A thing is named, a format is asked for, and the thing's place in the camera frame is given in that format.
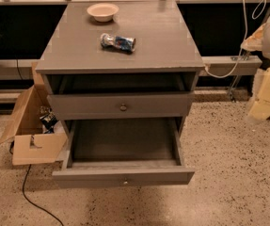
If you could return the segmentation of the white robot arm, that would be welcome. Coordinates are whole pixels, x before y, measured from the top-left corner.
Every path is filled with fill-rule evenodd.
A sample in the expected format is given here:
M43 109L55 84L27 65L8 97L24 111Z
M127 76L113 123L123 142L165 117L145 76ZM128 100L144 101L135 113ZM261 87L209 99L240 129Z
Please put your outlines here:
M270 16L242 42L241 47L250 52L260 51L264 58L270 60ZM246 118L252 122L267 120L270 117L270 66L256 72L252 93L247 105Z

